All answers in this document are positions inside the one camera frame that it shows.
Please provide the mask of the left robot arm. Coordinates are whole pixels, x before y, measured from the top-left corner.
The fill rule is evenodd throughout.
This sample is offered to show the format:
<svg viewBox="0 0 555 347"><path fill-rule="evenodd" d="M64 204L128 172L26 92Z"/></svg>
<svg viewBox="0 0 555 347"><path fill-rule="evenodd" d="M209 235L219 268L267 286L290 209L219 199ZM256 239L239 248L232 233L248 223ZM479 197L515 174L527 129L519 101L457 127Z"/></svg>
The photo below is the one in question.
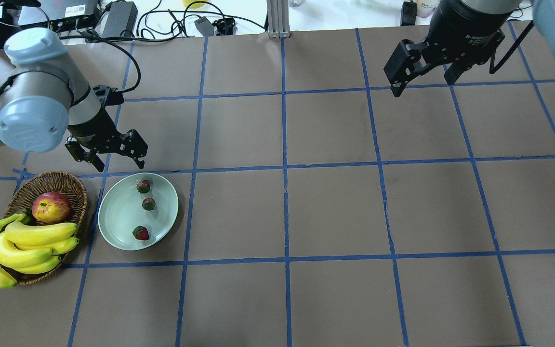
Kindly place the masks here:
<svg viewBox="0 0 555 347"><path fill-rule="evenodd" d="M124 103L124 91L91 86L53 31L23 29L9 37L4 52L14 70L0 86L0 147L42 153L64 144L75 161L100 172L100 154L145 167L148 144L135 129L118 131L106 111Z"/></svg>

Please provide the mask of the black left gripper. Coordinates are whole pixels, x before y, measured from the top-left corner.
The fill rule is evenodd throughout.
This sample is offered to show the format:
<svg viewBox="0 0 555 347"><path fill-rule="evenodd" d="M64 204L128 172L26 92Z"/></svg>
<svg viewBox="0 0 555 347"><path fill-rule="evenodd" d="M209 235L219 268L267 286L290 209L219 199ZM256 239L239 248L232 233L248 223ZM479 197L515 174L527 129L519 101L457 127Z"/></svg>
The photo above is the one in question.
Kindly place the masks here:
<svg viewBox="0 0 555 347"><path fill-rule="evenodd" d="M135 129L120 134L100 99L84 99L73 106L67 129L73 137L66 139L65 148L75 161L86 162L98 172L104 172L105 164L97 151L114 151L132 158L139 169L145 168L148 144ZM86 151L82 145L91 150Z"/></svg>

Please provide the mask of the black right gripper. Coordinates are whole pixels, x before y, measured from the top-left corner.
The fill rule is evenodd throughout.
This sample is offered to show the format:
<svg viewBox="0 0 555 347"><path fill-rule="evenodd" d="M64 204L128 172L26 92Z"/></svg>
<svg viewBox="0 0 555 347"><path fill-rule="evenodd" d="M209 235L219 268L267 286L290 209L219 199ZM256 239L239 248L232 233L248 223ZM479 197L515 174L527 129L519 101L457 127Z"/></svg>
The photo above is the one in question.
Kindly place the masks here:
<svg viewBox="0 0 555 347"><path fill-rule="evenodd" d="M388 58L383 71L393 96L400 97L407 84L429 72L432 64L450 64L445 72L448 85L487 62L488 73L496 73L497 47L488 45L506 20L499 5L497 0L482 6L476 0L441 0L423 42L401 40Z"/></svg>

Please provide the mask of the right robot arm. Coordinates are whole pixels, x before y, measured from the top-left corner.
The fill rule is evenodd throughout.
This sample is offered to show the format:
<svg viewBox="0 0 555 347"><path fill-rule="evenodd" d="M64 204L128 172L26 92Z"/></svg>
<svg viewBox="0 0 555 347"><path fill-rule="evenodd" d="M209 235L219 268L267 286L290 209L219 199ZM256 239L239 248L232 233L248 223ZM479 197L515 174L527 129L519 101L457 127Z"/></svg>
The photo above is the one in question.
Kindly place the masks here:
<svg viewBox="0 0 555 347"><path fill-rule="evenodd" d="M518 5L517 0L441 0L423 41L401 40L383 68L394 97L401 96L410 81L442 65L449 66L444 74L448 85L475 65L489 63L489 73L494 74L533 28L555 58L555 0L534 0L530 24L507 53L496 59L505 38L502 26Z"/></svg>

